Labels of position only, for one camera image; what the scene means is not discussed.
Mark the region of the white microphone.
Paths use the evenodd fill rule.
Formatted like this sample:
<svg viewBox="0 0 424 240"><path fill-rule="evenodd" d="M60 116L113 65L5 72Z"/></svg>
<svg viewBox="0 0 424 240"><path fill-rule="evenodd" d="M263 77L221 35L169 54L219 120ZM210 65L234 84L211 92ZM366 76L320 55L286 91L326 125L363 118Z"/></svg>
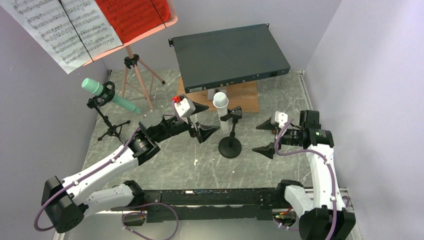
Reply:
<svg viewBox="0 0 424 240"><path fill-rule="evenodd" d="M212 103L215 106L216 111L218 113L221 131L224 134L228 134L230 132L230 123L228 120L226 121L221 120L221 117L228 114L229 99L227 95L224 92L215 93L213 96Z"/></svg>

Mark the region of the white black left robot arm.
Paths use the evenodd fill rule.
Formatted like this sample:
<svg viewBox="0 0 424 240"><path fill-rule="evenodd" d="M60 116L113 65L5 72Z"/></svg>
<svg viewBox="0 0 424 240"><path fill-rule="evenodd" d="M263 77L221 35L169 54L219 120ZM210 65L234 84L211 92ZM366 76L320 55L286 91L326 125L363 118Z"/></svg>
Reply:
<svg viewBox="0 0 424 240"><path fill-rule="evenodd" d="M135 181L128 180L107 190L99 191L99 187L152 159L160 151L158 143L164 140L188 132L201 144L220 129L218 125L203 125L190 119L208 110L207 105L188 98L171 105L174 113L169 118L157 110L147 113L129 139L104 159L63 179L49 178L44 183L34 228L39 232L55 229L65 233L84 218L107 208L139 209L144 203L144 192Z"/></svg>

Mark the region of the black round-base mic stand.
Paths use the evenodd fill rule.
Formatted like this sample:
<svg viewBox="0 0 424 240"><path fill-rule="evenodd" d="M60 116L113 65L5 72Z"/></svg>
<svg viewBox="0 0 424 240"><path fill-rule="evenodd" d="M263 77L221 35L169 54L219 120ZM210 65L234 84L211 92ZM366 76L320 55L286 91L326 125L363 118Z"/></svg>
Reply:
<svg viewBox="0 0 424 240"><path fill-rule="evenodd" d="M240 106L229 109L226 115L220 117L221 121L232 119L232 128L229 132L229 136L222 138L218 144L219 153L227 159L236 158L242 151L241 142L235 137L236 124L242 117L242 108Z"/></svg>

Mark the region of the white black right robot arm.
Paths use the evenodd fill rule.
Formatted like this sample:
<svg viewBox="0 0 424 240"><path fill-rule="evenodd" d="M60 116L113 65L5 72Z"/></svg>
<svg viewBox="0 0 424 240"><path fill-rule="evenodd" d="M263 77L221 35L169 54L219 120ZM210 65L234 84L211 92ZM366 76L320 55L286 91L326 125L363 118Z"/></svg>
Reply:
<svg viewBox="0 0 424 240"><path fill-rule="evenodd" d="M275 131L274 141L253 152L273 159L304 153L308 159L313 187L310 198L300 183L287 181L275 194L276 203L291 206L298 216L298 231L303 240L345 240L356 224L355 214L347 210L334 167L334 140L320 124L317 110L302 110L299 125L289 116L275 111L257 130Z"/></svg>

